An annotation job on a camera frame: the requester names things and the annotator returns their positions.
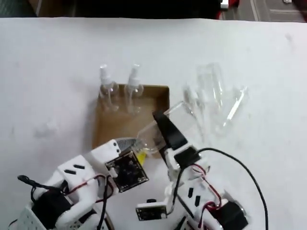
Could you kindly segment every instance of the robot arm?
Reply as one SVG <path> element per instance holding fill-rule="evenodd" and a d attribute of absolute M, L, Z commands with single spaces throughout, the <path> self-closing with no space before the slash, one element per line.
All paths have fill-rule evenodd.
<path fill-rule="evenodd" d="M 164 201 L 148 199 L 147 203 L 136 207 L 139 220 L 167 218 L 178 198 L 187 212 L 186 223 L 189 228 L 243 230 L 248 225 L 248 218 L 233 189 L 211 179 L 207 159 L 201 157 L 166 115 L 155 113 L 153 116 L 166 142 L 165 151 L 160 153 L 167 164 L 171 183 L 165 189 Z M 148 181 L 133 151 L 121 153 L 118 143 L 111 140 L 84 157 L 80 155 L 60 165 L 46 184 L 59 187 L 66 182 L 73 192 L 54 195 L 50 190 L 37 188 L 33 197 L 40 207 L 37 207 L 37 203 L 30 204 L 26 215 L 34 216 L 33 220 L 37 221 L 39 227 L 37 229 L 45 230 L 47 226 L 43 221 L 46 221 L 48 214 L 43 210 L 47 205 L 49 210 L 56 213 L 52 221 L 48 220 L 51 228 L 69 227 L 84 217 L 86 219 L 80 224 L 80 229 L 97 226 L 100 215 L 99 211 L 95 211 L 94 204 L 98 200 L 98 174 L 111 175 L 109 182 L 113 188 L 112 195 Z M 55 201 L 60 201 L 60 205 L 54 206 Z M 23 229 L 21 221 L 18 221 L 19 225 L 21 227 L 18 229 Z"/>
<path fill-rule="evenodd" d="M 166 115 L 156 113 L 153 116 L 166 142 L 166 150 L 160 153 L 168 167 L 172 192 L 171 195 L 166 192 L 168 196 L 163 207 L 160 202 L 138 205 L 136 211 L 139 220 L 167 218 L 174 209 L 175 196 L 187 211 L 186 222 L 189 222 L 189 228 L 243 230 L 248 225 L 244 209 L 230 196 L 230 191 L 224 187 L 224 184 L 210 181 L 208 170 L 205 170 L 209 168 L 207 160 L 198 154 L 196 148 L 186 140 Z M 194 169 L 195 165 L 202 171 Z M 215 204 L 215 208 L 206 207 L 208 203 Z"/>

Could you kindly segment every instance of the floor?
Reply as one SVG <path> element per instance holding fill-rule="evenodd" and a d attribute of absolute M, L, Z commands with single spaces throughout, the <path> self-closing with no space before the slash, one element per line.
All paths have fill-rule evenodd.
<path fill-rule="evenodd" d="M 294 4 L 286 4 L 283 0 L 241 0 L 238 8 L 232 8 L 223 12 L 221 19 L 262 22 L 304 22 L 304 14 L 307 19 L 307 1 L 296 1 L 306 2 L 306 10 L 300 12 Z M 27 0 L 0 0 L 0 17 L 35 17 L 35 13 Z"/>
<path fill-rule="evenodd" d="M 283 0 L 241 0 L 237 9 L 229 9 L 221 17 L 224 20 L 305 22 L 303 14 L 307 16 L 307 6 L 305 9 L 300 12 L 294 4 Z"/>

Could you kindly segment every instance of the white spray nozzle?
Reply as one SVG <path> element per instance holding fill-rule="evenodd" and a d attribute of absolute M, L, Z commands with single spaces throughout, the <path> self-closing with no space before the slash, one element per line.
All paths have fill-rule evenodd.
<path fill-rule="evenodd" d="M 140 84 L 140 79 L 138 78 L 138 71 L 139 71 L 140 65 L 134 64 L 133 68 L 131 70 L 128 85 L 138 87 Z"/>
<path fill-rule="evenodd" d="M 109 85 L 112 83 L 111 75 L 107 71 L 106 64 L 100 67 L 100 80 L 103 85 Z"/>

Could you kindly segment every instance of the yellow component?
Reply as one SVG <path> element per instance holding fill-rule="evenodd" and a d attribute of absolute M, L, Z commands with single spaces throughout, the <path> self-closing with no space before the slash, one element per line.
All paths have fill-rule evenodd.
<path fill-rule="evenodd" d="M 146 158 L 146 150 L 141 150 L 137 155 L 136 158 L 139 160 L 139 163 L 141 164 L 141 166 L 143 166 L 144 162 L 145 162 L 145 158 Z"/>

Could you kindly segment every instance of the perforated plate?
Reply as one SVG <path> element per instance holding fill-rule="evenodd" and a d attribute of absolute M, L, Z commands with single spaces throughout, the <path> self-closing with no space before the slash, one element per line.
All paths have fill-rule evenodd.
<path fill-rule="evenodd" d="M 60 230 L 77 230 L 81 226 L 81 223 L 79 221 L 75 222 L 71 226 L 67 228 L 63 228 Z M 20 217 L 17 220 L 17 230 L 46 230 L 44 225 L 39 221 L 39 219 L 35 216 L 35 214 L 31 210 L 31 206 L 27 205 Z M 111 230 L 108 228 L 106 222 L 103 222 L 103 225 L 101 227 L 102 230 Z"/>

